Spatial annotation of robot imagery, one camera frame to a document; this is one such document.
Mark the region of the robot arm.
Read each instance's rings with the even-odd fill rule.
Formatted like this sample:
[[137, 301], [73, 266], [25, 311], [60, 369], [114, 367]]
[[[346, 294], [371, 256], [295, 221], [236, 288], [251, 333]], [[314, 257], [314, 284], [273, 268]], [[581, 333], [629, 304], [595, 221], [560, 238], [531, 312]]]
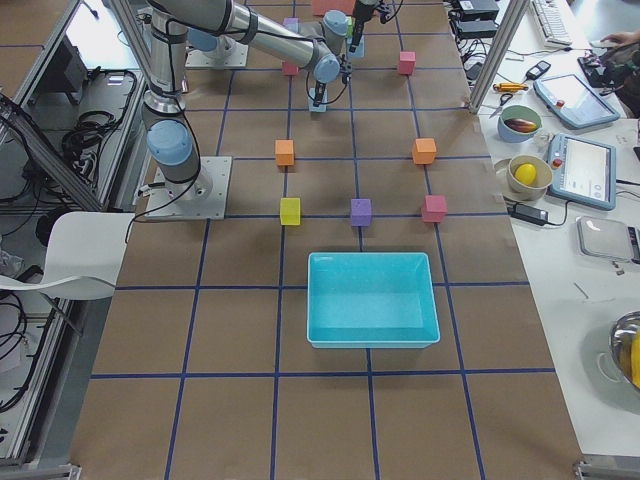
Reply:
[[376, 15], [385, 23], [389, 16], [383, 1], [313, 0], [311, 8], [314, 16], [325, 18], [330, 26], [344, 34], [346, 53], [351, 58], [364, 56], [365, 24]]
[[164, 178], [186, 184], [200, 174], [201, 161], [184, 116], [182, 101], [187, 49], [208, 58], [213, 68], [229, 68], [249, 45], [300, 69], [315, 79], [310, 93], [315, 107], [325, 102], [326, 85], [348, 80], [341, 56], [347, 16], [330, 10], [320, 21], [290, 30], [234, 1], [150, 1], [151, 62], [143, 121], [148, 148]]

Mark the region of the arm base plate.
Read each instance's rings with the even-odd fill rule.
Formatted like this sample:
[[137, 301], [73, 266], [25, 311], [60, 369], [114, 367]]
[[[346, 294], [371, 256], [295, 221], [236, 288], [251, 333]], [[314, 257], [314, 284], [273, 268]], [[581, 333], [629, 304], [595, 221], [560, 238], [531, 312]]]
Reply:
[[190, 48], [186, 58], [186, 68], [190, 70], [232, 70], [243, 69], [247, 65], [249, 47], [234, 44], [230, 49], [211, 51]]
[[162, 186], [150, 190], [145, 217], [153, 221], [222, 220], [226, 214], [233, 159], [204, 156], [194, 184], [167, 182], [159, 167], [154, 182]]

